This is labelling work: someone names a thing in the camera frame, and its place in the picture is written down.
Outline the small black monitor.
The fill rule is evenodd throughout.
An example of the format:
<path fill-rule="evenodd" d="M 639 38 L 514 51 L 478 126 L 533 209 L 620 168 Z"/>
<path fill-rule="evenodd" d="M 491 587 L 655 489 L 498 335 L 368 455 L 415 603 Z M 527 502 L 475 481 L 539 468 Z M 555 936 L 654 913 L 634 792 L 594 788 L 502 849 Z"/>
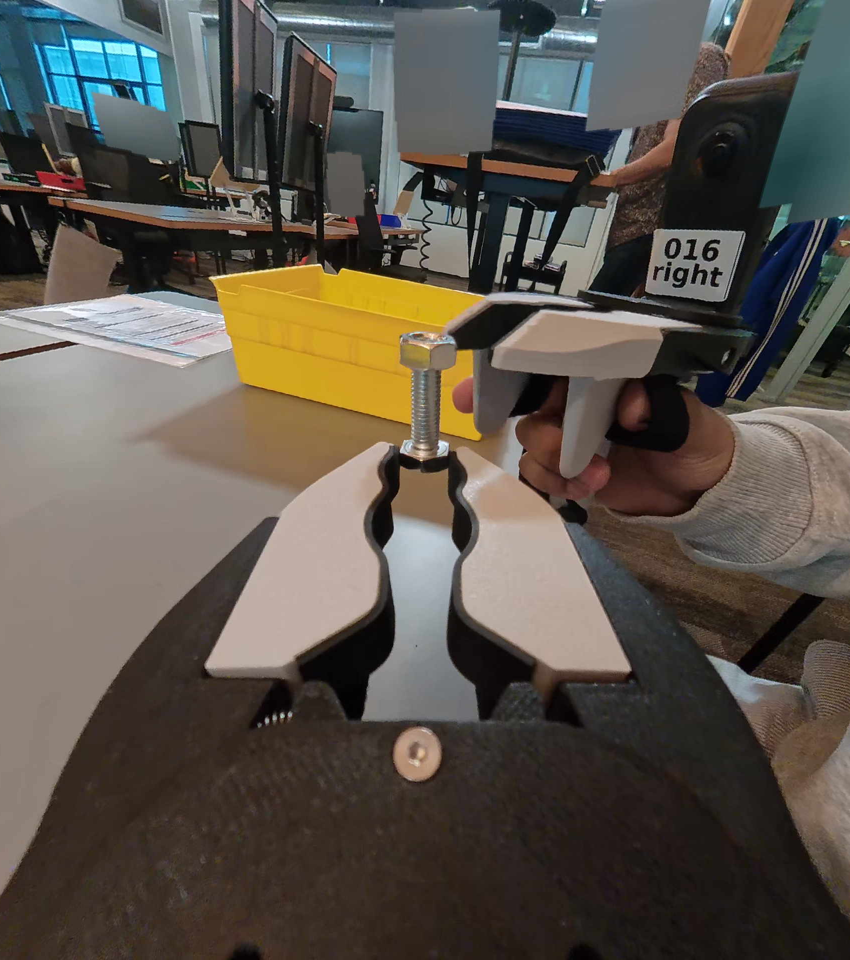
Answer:
<path fill-rule="evenodd" d="M 218 126 L 202 121 L 184 121 L 178 126 L 188 175 L 193 179 L 207 180 L 214 174 L 222 157 Z"/>

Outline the blue white striped jacket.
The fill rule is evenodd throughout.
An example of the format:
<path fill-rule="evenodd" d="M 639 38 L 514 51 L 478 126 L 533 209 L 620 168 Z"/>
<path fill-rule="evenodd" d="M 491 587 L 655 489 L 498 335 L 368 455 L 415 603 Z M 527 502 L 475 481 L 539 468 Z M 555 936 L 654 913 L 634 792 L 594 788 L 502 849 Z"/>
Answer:
<path fill-rule="evenodd" d="M 768 241 L 742 305 L 753 337 L 731 373 L 697 378 L 695 394 L 703 403 L 744 402 L 759 388 L 796 329 L 840 226 L 839 217 L 789 223 Z"/>

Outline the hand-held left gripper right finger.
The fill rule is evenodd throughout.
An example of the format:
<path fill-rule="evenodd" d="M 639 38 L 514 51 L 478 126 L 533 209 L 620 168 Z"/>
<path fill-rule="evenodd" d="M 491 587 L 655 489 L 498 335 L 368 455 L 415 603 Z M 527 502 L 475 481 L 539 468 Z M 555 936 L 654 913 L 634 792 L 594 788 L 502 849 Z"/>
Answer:
<path fill-rule="evenodd" d="M 529 668 L 535 687 L 627 681 L 631 663 L 559 514 L 467 448 L 449 480 L 464 513 L 453 590 L 463 625 Z"/>

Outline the black metal leg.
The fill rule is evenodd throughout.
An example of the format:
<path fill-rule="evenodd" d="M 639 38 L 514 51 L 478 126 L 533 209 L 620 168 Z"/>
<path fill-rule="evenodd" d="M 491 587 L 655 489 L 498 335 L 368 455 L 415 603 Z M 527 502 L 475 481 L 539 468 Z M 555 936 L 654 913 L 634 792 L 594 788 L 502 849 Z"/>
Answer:
<path fill-rule="evenodd" d="M 794 665 L 781 650 L 790 638 L 820 609 L 833 605 L 834 598 L 803 593 L 771 624 L 770 627 L 738 658 L 737 666 L 751 676 L 779 681 L 790 680 Z"/>

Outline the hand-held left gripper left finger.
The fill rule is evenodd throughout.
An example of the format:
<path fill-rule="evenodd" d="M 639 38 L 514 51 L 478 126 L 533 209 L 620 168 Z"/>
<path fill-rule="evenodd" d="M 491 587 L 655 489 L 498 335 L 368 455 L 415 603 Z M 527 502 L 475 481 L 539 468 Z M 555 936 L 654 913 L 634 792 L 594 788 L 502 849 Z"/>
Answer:
<path fill-rule="evenodd" d="M 399 474 L 398 449 L 380 441 L 287 505 L 205 662 L 211 677 L 301 683 L 385 612 Z"/>

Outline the blue leg standing desk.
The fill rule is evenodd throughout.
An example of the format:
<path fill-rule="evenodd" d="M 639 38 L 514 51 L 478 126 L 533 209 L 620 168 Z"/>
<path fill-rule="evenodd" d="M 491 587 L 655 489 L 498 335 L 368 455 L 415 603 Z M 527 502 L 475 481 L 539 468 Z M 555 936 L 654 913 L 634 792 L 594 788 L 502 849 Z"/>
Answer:
<path fill-rule="evenodd" d="M 616 197 L 586 172 L 482 158 L 476 199 L 465 156 L 401 153 L 415 169 L 412 225 L 423 231 L 426 268 L 456 276 L 467 290 L 559 292 L 566 270 L 573 291 L 599 269 Z"/>

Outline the silver hex bolt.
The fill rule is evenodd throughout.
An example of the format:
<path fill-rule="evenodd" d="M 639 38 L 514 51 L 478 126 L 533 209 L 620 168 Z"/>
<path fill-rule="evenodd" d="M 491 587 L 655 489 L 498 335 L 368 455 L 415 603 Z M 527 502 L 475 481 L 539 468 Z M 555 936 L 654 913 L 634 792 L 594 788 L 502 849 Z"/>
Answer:
<path fill-rule="evenodd" d="M 440 440 L 442 374 L 455 366 L 455 341 L 443 333 L 409 332 L 400 338 L 399 353 L 411 375 L 410 438 L 433 448 Z"/>

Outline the yellow plastic bin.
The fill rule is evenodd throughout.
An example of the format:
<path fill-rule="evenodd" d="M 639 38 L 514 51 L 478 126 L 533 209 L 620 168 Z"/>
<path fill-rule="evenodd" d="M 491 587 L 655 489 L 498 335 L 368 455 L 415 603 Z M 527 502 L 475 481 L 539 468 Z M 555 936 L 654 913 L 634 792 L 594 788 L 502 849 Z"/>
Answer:
<path fill-rule="evenodd" d="M 212 277 L 239 380 L 410 424 L 408 332 L 441 333 L 480 294 L 317 265 Z"/>

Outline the silver hex nut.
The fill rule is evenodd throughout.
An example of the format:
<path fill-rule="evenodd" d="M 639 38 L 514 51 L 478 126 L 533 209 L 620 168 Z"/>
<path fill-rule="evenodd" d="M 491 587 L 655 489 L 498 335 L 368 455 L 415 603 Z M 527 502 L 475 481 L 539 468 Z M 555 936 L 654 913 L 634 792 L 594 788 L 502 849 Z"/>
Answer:
<path fill-rule="evenodd" d="M 439 440 L 434 447 L 425 448 L 409 438 L 399 448 L 399 463 L 405 470 L 435 474 L 445 471 L 449 460 L 450 446 L 444 440 Z"/>

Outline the black office chair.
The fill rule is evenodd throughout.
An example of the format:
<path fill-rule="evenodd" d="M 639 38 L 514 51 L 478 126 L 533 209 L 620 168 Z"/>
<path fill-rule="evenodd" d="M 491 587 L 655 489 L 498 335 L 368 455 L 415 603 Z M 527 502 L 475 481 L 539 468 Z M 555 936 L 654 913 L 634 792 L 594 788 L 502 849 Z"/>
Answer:
<path fill-rule="evenodd" d="M 417 248 L 419 233 L 407 232 L 386 236 L 376 210 L 372 190 L 366 190 L 362 213 L 356 216 L 358 260 L 360 271 L 406 282 L 425 283 L 427 271 L 402 263 L 405 251 Z"/>

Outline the black floor lamp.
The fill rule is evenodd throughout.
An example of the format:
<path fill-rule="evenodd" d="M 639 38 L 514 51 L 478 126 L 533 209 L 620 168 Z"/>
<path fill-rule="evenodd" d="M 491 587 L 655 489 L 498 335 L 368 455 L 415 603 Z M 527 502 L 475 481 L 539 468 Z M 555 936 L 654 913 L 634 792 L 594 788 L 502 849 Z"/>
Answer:
<path fill-rule="evenodd" d="M 502 100 L 511 100 L 523 39 L 538 40 L 555 26 L 557 15 L 540 1 L 491 1 L 488 9 L 499 13 L 501 31 L 511 35 L 511 49 L 503 84 Z"/>

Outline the person's right hand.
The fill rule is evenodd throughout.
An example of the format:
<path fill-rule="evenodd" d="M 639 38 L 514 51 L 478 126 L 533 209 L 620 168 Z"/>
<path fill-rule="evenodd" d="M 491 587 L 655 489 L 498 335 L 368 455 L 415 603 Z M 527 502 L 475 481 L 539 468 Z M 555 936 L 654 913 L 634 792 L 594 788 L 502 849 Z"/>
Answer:
<path fill-rule="evenodd" d="M 540 493 L 567 501 L 595 499 L 627 516 L 672 518 L 693 509 L 730 469 L 735 431 L 730 419 L 684 390 L 690 417 L 685 444 L 673 452 L 611 445 L 572 478 L 559 471 L 568 383 L 556 378 L 541 407 L 518 419 L 523 449 L 519 474 Z"/>

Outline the grey desk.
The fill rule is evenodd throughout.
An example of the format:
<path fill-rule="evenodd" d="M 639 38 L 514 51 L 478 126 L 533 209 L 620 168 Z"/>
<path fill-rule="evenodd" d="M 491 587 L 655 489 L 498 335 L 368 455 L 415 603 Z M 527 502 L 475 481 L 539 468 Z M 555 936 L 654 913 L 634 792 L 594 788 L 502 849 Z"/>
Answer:
<path fill-rule="evenodd" d="M 445 649 L 442 476 L 404 473 L 395 646 L 364 723 L 267 723 L 204 663 L 271 517 L 381 421 L 70 346 L 0 362 L 0 958 L 538 958 L 479 793 L 402 780 L 399 721 L 475 718 Z"/>

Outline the person's right forearm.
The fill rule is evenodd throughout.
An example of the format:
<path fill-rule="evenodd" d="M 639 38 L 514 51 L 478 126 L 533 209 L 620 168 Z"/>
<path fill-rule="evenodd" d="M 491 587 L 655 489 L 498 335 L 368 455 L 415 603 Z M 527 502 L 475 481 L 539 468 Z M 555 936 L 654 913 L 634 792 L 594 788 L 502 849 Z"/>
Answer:
<path fill-rule="evenodd" d="M 850 411 L 770 409 L 728 417 L 735 453 L 693 509 L 623 522 L 674 534 L 708 567 L 805 594 L 850 598 Z"/>

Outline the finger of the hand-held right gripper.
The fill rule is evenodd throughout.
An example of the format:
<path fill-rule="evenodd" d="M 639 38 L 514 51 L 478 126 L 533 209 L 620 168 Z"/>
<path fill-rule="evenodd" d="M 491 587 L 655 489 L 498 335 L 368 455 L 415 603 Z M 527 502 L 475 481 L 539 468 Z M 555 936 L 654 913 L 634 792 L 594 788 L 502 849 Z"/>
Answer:
<path fill-rule="evenodd" d="M 630 311 L 542 309 L 498 342 L 493 368 L 567 378 L 642 378 L 686 323 Z"/>
<path fill-rule="evenodd" d="M 455 341 L 460 352 L 488 351 L 539 311 L 577 311 L 593 302 L 590 296 L 489 294 L 449 320 L 443 333 Z"/>

